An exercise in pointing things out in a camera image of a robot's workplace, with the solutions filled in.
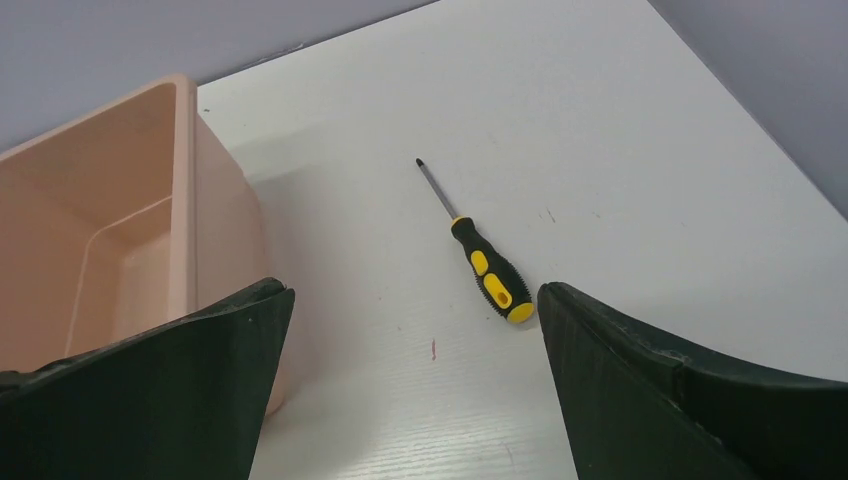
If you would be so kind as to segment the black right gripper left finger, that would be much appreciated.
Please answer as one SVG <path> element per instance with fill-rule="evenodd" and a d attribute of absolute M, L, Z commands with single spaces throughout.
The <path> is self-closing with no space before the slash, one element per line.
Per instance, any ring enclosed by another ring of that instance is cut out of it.
<path fill-rule="evenodd" d="M 5 479 L 245 479 L 295 293 L 267 277 L 199 311 L 1 375 Z"/>

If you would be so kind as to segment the black yellow screwdriver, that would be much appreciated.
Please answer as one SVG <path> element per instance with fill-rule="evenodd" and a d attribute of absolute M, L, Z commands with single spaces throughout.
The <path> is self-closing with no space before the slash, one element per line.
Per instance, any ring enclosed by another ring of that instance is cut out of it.
<path fill-rule="evenodd" d="M 462 246 L 483 297 L 509 323 L 517 325 L 529 320 L 535 307 L 523 277 L 478 231 L 470 217 L 458 213 L 423 160 L 417 158 L 415 163 L 450 216 L 451 234 Z"/>

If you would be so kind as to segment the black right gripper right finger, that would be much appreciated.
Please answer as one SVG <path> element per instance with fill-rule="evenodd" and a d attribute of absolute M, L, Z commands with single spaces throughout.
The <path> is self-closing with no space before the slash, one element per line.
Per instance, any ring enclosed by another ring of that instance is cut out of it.
<path fill-rule="evenodd" d="M 539 321 L 582 479 L 843 479 L 847 386 L 706 348 L 562 282 Z"/>

